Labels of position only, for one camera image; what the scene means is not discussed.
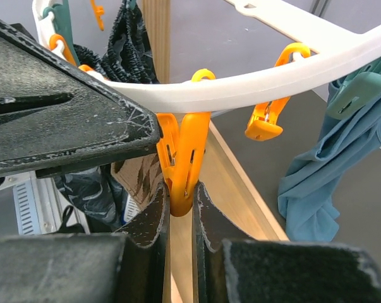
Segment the dark patterned sock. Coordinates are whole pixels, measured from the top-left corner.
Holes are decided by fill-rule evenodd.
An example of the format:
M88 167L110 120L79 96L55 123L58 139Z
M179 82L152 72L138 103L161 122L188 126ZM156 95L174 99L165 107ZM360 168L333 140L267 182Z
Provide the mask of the dark patterned sock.
M78 44L74 49L82 64L111 81L136 84L159 82L142 12L134 1L122 2L103 56ZM107 170L111 174L111 164L94 168Z

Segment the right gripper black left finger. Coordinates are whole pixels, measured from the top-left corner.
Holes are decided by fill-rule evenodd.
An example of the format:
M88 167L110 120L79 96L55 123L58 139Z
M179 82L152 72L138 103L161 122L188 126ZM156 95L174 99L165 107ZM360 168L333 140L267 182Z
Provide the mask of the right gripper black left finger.
M0 238L0 302L169 302L169 198L121 230Z

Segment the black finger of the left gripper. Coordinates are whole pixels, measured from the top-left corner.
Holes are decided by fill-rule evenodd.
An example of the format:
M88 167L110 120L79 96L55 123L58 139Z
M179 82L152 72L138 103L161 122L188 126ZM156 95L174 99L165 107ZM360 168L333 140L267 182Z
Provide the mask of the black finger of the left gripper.
M0 178L141 157L159 140L153 112L0 20Z

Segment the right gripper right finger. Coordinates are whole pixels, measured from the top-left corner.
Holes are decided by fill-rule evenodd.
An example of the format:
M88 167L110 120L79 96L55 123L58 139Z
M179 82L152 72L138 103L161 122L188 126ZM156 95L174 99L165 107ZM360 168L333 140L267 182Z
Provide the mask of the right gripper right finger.
M341 243L258 241L193 195L195 302L381 302L381 271L364 250Z

